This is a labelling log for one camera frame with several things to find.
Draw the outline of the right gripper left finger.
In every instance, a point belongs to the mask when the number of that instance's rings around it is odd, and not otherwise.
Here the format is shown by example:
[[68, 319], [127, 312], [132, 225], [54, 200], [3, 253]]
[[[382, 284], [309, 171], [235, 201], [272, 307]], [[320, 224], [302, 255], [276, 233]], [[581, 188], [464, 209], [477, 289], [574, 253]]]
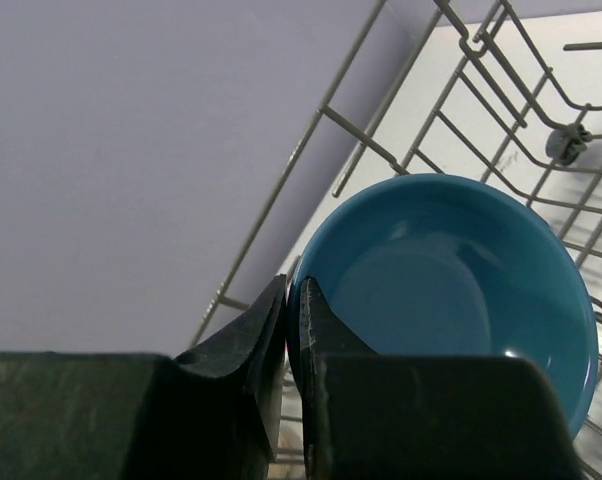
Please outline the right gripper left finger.
[[263, 479], [286, 280], [176, 357], [0, 352], [0, 479]]

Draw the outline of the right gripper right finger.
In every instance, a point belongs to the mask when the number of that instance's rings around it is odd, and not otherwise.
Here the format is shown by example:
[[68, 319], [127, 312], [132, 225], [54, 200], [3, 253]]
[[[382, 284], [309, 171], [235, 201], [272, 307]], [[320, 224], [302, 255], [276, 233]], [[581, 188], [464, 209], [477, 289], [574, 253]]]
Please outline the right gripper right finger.
[[299, 313], [309, 478], [581, 477], [558, 404], [530, 362], [374, 353], [312, 278]]

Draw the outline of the plain blue bowl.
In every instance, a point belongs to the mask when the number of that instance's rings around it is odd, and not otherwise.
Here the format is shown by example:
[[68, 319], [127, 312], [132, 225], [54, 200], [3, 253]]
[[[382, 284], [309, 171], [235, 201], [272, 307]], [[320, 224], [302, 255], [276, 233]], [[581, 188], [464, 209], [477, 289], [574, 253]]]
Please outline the plain blue bowl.
[[292, 276], [294, 373], [307, 278], [375, 352], [531, 361], [549, 378], [569, 433], [581, 429], [598, 369], [590, 296], [548, 224], [509, 195], [460, 176], [414, 174], [338, 206]]

